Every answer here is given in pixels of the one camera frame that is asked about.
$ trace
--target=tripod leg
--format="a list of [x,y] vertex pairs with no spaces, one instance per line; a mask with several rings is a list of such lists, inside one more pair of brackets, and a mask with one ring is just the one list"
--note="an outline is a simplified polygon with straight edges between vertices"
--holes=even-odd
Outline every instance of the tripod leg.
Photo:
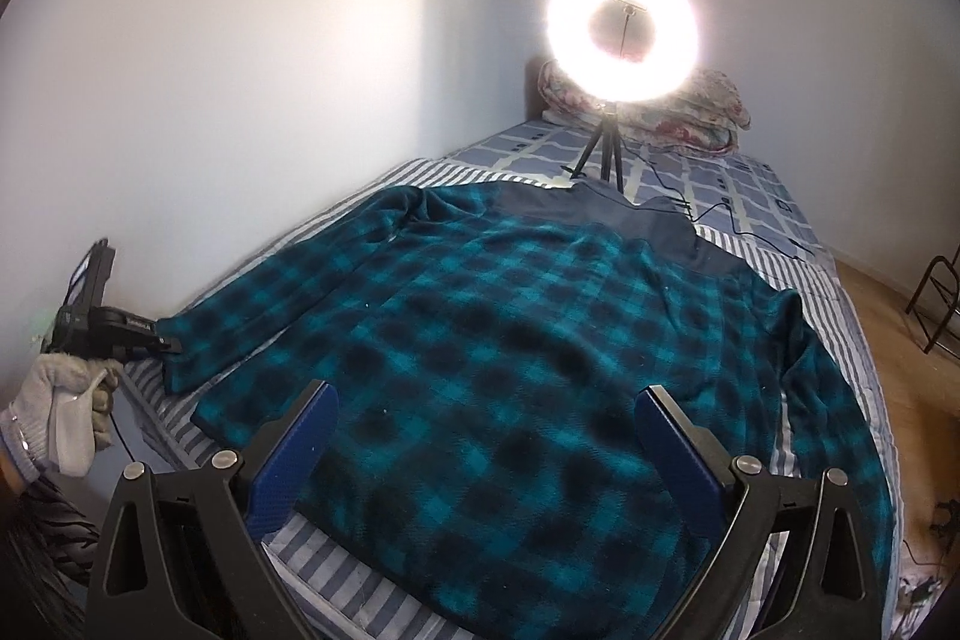
[[603,124],[599,124],[596,128],[593,129],[593,133],[590,134],[589,142],[584,148],[584,152],[580,156],[580,160],[577,161],[577,165],[573,167],[573,172],[570,172],[570,179],[575,180],[577,177],[584,173],[584,166],[587,165],[587,160],[589,160],[590,153],[593,152],[593,148],[596,148],[597,143],[600,140],[600,135],[603,134]]
[[623,140],[620,138],[620,126],[613,126],[613,165],[616,167],[616,189],[623,193]]
[[613,156],[613,134],[611,124],[603,121],[603,157],[600,159],[600,179],[605,183],[610,181],[610,164]]

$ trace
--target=black cable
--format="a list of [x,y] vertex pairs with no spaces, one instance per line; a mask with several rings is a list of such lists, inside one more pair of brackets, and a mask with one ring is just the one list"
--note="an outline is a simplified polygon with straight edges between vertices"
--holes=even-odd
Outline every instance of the black cable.
[[136,461],[136,459],[133,458],[133,453],[131,453],[130,448],[127,447],[127,441],[123,439],[123,434],[120,434],[120,427],[117,426],[117,419],[113,417],[113,410],[110,411],[110,420],[113,422],[113,430],[117,432],[117,437],[120,438],[120,444],[123,445],[123,449],[127,451],[127,456],[130,457],[130,461]]
[[[590,188],[590,186],[592,186],[592,182],[585,179],[584,185]],[[635,210],[637,212],[644,213],[662,213],[664,215],[683,215],[683,213],[679,213],[676,210],[659,210],[656,207],[644,207],[642,204],[633,204],[632,201],[628,200],[626,196],[623,196],[623,194],[621,194],[623,199],[614,199],[613,196],[608,196],[608,194],[605,194],[603,191],[598,191],[595,188],[590,189],[594,192],[594,194],[597,194],[597,196],[603,196],[603,199],[613,201],[614,204],[618,204],[621,207],[626,207],[628,210]]]
[[[760,234],[755,234],[752,231],[740,231],[736,227],[736,223],[733,222],[733,207],[731,207],[730,204],[728,204],[726,201],[718,201],[717,204],[714,204],[712,205],[712,207],[707,208],[707,210],[704,213],[702,213],[699,216],[699,218],[694,218],[693,205],[691,205],[690,202],[686,200],[686,197],[679,190],[677,190],[673,186],[670,186],[664,183],[664,178],[662,178],[661,175],[659,175],[659,172],[656,170],[656,167],[653,165],[653,162],[647,158],[644,158],[642,155],[640,155],[640,153],[637,152],[637,150],[633,150],[632,148],[630,148],[630,146],[627,145],[627,143],[623,142],[622,139],[620,140],[620,143],[621,145],[624,146],[624,149],[626,149],[627,152],[629,152],[632,156],[637,157],[638,159],[640,159],[640,161],[644,162],[648,167],[650,167],[651,172],[653,172],[654,177],[656,177],[656,181],[659,182],[659,184],[661,184],[661,188],[664,189],[664,191],[674,191],[674,193],[677,194],[677,196],[680,196],[680,199],[679,199],[680,203],[683,204],[683,207],[685,207],[686,214],[688,215],[688,218],[690,218],[690,220],[693,221],[693,223],[699,223],[710,212],[717,209],[717,207],[726,207],[727,212],[730,215],[730,229],[731,229],[731,232],[733,232],[733,234],[736,234],[739,237],[756,237],[757,239],[760,239],[762,242],[766,242],[766,244],[769,244],[770,247],[774,248],[774,250],[780,253],[781,256],[784,256],[789,259],[797,258],[797,256],[787,255],[779,247],[777,247],[776,244],[773,244],[773,242],[770,242],[770,239],[767,239],[766,237],[761,237]],[[795,239],[791,239],[790,237],[785,237],[784,239],[786,239],[787,242],[790,242],[790,244],[795,245],[795,247],[799,247],[800,250],[810,253],[811,256],[815,255],[815,253],[805,244],[800,244],[800,242],[797,242]]]
[[659,184],[661,184],[661,188],[664,189],[664,191],[673,191],[675,194],[677,194],[677,196],[680,197],[680,199],[679,199],[679,200],[680,200],[680,204],[683,204],[683,207],[685,207],[686,214],[688,215],[688,217],[692,218],[692,217],[693,217],[693,207],[690,206],[690,202],[686,200],[686,196],[683,195],[683,191],[680,191],[679,189],[674,188],[674,187],[671,186],[671,185],[667,185],[667,184],[664,182],[664,178],[662,178],[661,175],[659,175],[659,172],[656,170],[656,167],[653,165],[653,163],[652,163],[651,161],[647,160],[646,158],[644,158],[642,155],[640,155],[640,153],[638,153],[637,150],[630,148],[630,146],[627,145],[626,142],[624,142],[624,140],[623,140],[622,137],[620,138],[620,143],[621,143],[621,145],[623,145],[623,148],[624,148],[627,152],[629,152],[629,153],[630,153],[632,156],[634,156],[635,158],[640,158],[640,160],[641,160],[642,162],[644,162],[648,167],[650,167],[651,172],[653,172],[653,173],[654,173],[654,177],[656,177],[656,181],[659,182]]
[[917,557],[913,555],[913,551],[910,548],[910,543],[906,541],[906,538],[904,538],[904,545],[906,545],[906,551],[909,553],[910,558],[912,558],[913,563],[918,567],[936,567],[939,573],[940,568],[944,566],[944,557],[946,554],[940,557],[940,561],[917,561]]

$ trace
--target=white glove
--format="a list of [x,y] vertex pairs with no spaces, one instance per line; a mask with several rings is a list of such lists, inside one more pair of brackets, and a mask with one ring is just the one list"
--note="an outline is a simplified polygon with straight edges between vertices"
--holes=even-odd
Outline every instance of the white glove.
[[16,399],[0,410],[0,434],[24,482],[40,472],[82,477],[109,447],[109,412],[121,367],[62,353],[38,356]]

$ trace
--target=metal chair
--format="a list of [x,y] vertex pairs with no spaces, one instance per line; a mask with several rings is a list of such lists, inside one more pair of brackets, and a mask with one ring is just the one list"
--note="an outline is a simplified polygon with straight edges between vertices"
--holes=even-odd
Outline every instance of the metal chair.
[[[953,316],[960,316],[960,310],[957,309],[957,305],[960,304],[960,274],[957,273],[957,260],[960,259],[960,245],[958,245],[956,252],[953,254],[952,259],[948,259],[947,256],[937,256],[930,262],[929,266],[926,268],[925,273],[923,273],[923,278],[920,279],[920,285],[917,286],[913,298],[910,299],[910,303],[906,306],[907,314],[913,313],[914,317],[917,319],[920,328],[923,330],[923,334],[926,336],[928,342],[926,343],[925,348],[923,348],[924,353],[929,353],[934,345],[939,345],[944,350],[946,350],[950,355],[960,359],[960,355],[954,351],[954,349],[945,345],[940,341],[941,336],[944,333],[947,333],[952,338],[960,342],[960,335],[954,333],[953,330],[949,329],[949,322]],[[947,269],[950,277],[953,280],[953,289],[951,290],[949,286],[944,285],[940,280],[933,276],[933,272],[937,268],[942,266]],[[917,300],[920,299],[920,294],[923,293],[927,283],[933,283],[933,287],[940,295],[940,298],[944,301],[944,304],[947,305],[947,312],[944,314],[943,318],[939,323],[937,323],[936,328],[934,328],[933,333],[926,328],[925,319],[933,323],[933,319],[921,314],[917,309]]]

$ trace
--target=mattress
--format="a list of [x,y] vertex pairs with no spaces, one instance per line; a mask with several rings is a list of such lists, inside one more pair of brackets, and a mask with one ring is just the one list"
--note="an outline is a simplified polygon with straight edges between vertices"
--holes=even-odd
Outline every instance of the mattress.
[[[521,132],[539,133],[541,130],[544,129],[539,128],[539,124],[526,124]],[[533,178],[515,170],[484,170],[459,163],[460,156],[466,152],[461,151],[458,158],[452,161],[416,160],[397,167],[362,191],[263,247],[197,300],[212,295],[268,255],[313,236],[367,196],[387,186],[410,184],[426,187],[488,180],[514,180],[543,187],[566,184],[561,179],[555,182],[553,175],[541,173]],[[645,191],[640,191],[640,186],[637,186],[631,193],[634,196],[640,194],[643,199]],[[728,252],[745,259],[775,289],[792,287],[798,290],[803,298],[805,316],[837,361],[848,383],[856,391],[877,444],[877,452],[880,453],[890,495],[896,498],[898,505],[894,540],[891,541],[891,579],[890,584],[886,584],[887,608],[884,625],[889,630],[893,600],[896,598],[896,574],[899,571],[899,540],[902,530],[899,471],[877,373],[850,301],[832,271],[818,263],[765,250],[746,238],[718,231],[704,223],[697,224],[697,232]],[[232,368],[192,393],[168,396],[163,390],[159,362],[146,360],[127,365],[125,389],[133,402],[144,439],[171,464],[181,468],[195,468],[206,463],[218,450],[216,443],[205,437],[190,421],[190,416],[200,396],[232,371]],[[768,467],[779,474],[789,475],[795,472],[789,419],[786,415],[782,420],[774,452],[770,453]],[[752,620],[760,609],[762,595],[772,580],[783,542],[781,538],[771,538],[757,569],[750,597],[745,600],[731,625],[728,633],[730,637],[740,637],[749,632]],[[264,540],[264,548],[280,579],[304,610],[310,624],[327,637],[335,640],[449,640],[454,637],[456,640],[469,640],[472,637],[472,634],[435,614],[427,605],[422,605],[384,576],[357,560],[328,538],[323,530],[314,527],[299,514],[295,514],[276,534],[268,536]]]
[[[565,186],[589,132],[548,121],[525,124],[470,145],[449,160],[492,172],[523,175],[544,184]],[[584,173],[600,175],[600,145]],[[626,143],[623,155],[624,196],[635,204],[654,196],[685,199],[693,218],[717,231],[737,234],[761,247],[812,261],[835,273],[833,258],[821,244],[776,172],[746,155],[690,158],[678,153]]]

